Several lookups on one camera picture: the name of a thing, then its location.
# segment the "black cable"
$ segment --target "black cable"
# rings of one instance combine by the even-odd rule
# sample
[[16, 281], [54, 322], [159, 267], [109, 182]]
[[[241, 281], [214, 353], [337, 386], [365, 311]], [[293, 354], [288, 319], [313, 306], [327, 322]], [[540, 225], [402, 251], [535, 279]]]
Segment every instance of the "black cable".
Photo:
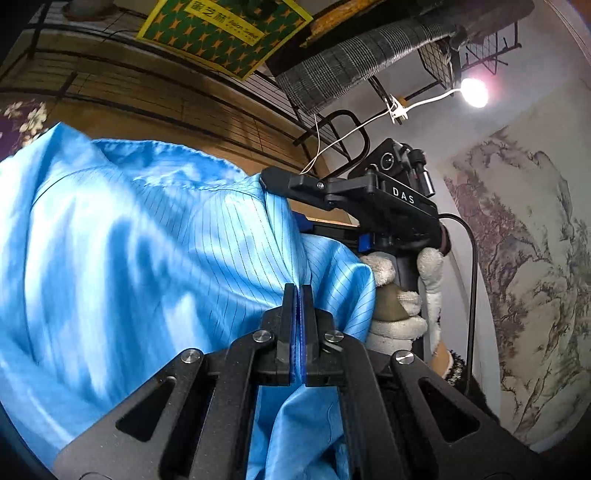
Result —
[[449, 218], [455, 220], [462, 225], [468, 237], [470, 237], [470, 243], [472, 244], [472, 280], [470, 281], [470, 310], [468, 313], [468, 345], [466, 349], [466, 391], [464, 394], [467, 396], [470, 391], [470, 379], [472, 378], [472, 365], [474, 363], [474, 334], [476, 330], [476, 285], [478, 283], [478, 250], [476, 249], [476, 238], [470, 225], [466, 221], [454, 215], [452, 213], [442, 213], [439, 218]]

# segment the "wall mural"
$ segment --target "wall mural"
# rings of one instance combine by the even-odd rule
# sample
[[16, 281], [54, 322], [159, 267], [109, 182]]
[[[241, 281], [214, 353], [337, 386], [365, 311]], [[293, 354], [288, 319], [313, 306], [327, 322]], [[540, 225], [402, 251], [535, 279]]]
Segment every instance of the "wall mural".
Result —
[[[539, 128], [542, 114], [520, 121]], [[572, 429], [591, 400], [591, 190], [575, 204], [552, 159], [512, 131], [524, 130], [501, 129], [441, 172], [476, 235], [499, 347], [501, 423], [532, 445]]]

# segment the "triangular cutout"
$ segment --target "triangular cutout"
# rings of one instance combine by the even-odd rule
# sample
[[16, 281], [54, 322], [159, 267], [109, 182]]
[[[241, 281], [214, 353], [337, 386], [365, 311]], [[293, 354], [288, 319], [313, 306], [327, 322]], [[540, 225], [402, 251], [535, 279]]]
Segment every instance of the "triangular cutout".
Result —
[[460, 410], [427, 379], [420, 380], [419, 386], [446, 442], [456, 442], [478, 430], [478, 420]]
[[140, 442], [150, 440], [175, 383], [174, 377], [168, 377], [156, 390], [119, 419], [115, 427]]

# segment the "white cord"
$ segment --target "white cord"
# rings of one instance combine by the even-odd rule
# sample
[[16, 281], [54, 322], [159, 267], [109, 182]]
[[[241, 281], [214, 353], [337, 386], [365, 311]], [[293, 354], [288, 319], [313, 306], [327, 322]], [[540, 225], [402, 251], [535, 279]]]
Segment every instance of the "white cord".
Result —
[[316, 114], [314, 114], [314, 121], [316, 122], [316, 135], [318, 137], [318, 152], [316, 153], [316, 156], [314, 158], [312, 158], [312, 160], [310, 160], [310, 162], [304, 167], [304, 170], [302, 170], [300, 172], [300, 175], [303, 175], [303, 174], [308, 173], [312, 169], [312, 167], [314, 166], [314, 163], [316, 163], [316, 159], [319, 156], [321, 156], [325, 151], [327, 151], [330, 147], [332, 147], [333, 145], [336, 145], [341, 140], [344, 140], [345, 138], [347, 138], [350, 134], [356, 132], [360, 128], [365, 127], [365, 125], [367, 125], [370, 122], [373, 122], [374, 120], [380, 118], [381, 116], [390, 114], [391, 117], [392, 117], [392, 121], [394, 121], [398, 117], [406, 116], [406, 113], [409, 110], [412, 110], [413, 108], [415, 108], [416, 106], [425, 105], [425, 103], [437, 102], [438, 100], [441, 100], [442, 98], [445, 98], [446, 96], [449, 96], [452, 93], [459, 92], [459, 91], [460, 91], [459, 88], [454, 88], [452, 90], [448, 90], [445, 93], [442, 93], [439, 96], [436, 96], [436, 97], [433, 97], [433, 98], [428, 98], [427, 100], [421, 100], [420, 102], [414, 103], [414, 104], [412, 104], [411, 106], [408, 106], [408, 107], [403, 107], [402, 105], [400, 105], [400, 103], [396, 99], [394, 99], [394, 105], [393, 105], [392, 108], [390, 108], [389, 105], [386, 105], [387, 110], [384, 113], [381, 113], [379, 115], [376, 115], [376, 116], [370, 118], [369, 120], [367, 120], [364, 124], [359, 125], [358, 127], [355, 127], [353, 130], [351, 130], [351, 132], [349, 132], [348, 134], [346, 134], [344, 137], [341, 137], [338, 140], [335, 140], [328, 147], [323, 148], [322, 151], [320, 151], [320, 133], [318, 131], [318, 120], [316, 119]]

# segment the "yellow label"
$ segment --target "yellow label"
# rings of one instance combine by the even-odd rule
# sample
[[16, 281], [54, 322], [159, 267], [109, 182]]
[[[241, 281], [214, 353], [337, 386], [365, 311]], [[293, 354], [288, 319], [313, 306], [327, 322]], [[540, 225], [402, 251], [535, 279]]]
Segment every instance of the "yellow label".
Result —
[[193, 0], [185, 8], [185, 11], [221, 28], [236, 38], [240, 38], [251, 47], [265, 36], [257, 27], [211, 0]]

